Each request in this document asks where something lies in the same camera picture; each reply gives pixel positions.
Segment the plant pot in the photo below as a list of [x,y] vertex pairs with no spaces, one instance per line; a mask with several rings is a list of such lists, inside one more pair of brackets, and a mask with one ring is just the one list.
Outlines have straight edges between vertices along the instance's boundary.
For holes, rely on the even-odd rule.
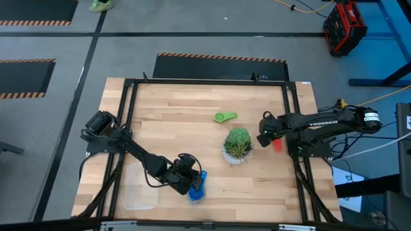
[[241,164],[242,162],[245,162],[248,158],[251,157],[251,153],[252,153],[252,143],[251,143],[251,150],[243,157],[243,158],[236,158],[233,157],[232,155],[230,155],[227,150],[225,149],[225,142],[227,140],[228,136],[224,139],[224,143],[223,143],[223,148],[221,149],[221,153],[224,157],[224,159],[230,163],[230,164]]

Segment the blue object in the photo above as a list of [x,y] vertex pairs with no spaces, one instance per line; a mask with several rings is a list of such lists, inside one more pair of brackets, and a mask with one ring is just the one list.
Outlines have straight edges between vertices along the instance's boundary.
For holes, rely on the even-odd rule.
[[194,188],[190,188],[187,193],[188,200],[192,205],[200,203],[204,197],[206,196],[206,190],[204,189],[204,185],[206,184],[207,172],[202,170],[201,171],[201,178],[203,179],[203,184],[201,185],[201,189],[196,191]]

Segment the caution stripe tape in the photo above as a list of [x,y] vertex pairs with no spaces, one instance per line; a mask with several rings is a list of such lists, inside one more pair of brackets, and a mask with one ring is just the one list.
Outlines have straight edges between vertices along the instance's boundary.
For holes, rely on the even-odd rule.
[[271,58],[245,58],[245,57],[222,56],[222,55],[193,55],[193,54],[179,54],[179,53],[158,53],[157,56],[176,56],[176,57],[188,57],[188,58],[214,58],[214,59],[260,61],[260,62],[281,62],[284,64],[286,63],[286,60],[278,60],[278,59],[271,59]]
[[45,92],[0,93],[0,99],[43,98]]
[[0,63],[16,63],[16,62],[56,62],[55,58],[38,58],[26,60],[0,60]]
[[0,21],[0,26],[68,26],[69,21]]

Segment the black floor mat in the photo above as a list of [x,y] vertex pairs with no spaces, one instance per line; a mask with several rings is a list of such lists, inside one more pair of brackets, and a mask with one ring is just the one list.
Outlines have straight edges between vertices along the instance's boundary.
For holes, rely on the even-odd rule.
[[67,26],[77,0],[0,0],[0,26]]
[[176,53],[157,54],[153,78],[250,80],[252,73],[260,80],[289,80],[285,60]]
[[0,99],[42,98],[55,59],[0,60]]

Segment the red object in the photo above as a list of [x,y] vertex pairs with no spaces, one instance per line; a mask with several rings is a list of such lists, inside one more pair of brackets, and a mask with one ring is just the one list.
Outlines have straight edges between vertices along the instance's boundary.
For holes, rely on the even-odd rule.
[[367,34],[357,3],[339,0],[324,22],[328,48],[332,55],[348,55]]
[[283,143],[281,142],[281,139],[273,140],[271,142],[271,144],[274,147],[274,151],[282,151],[283,150]]

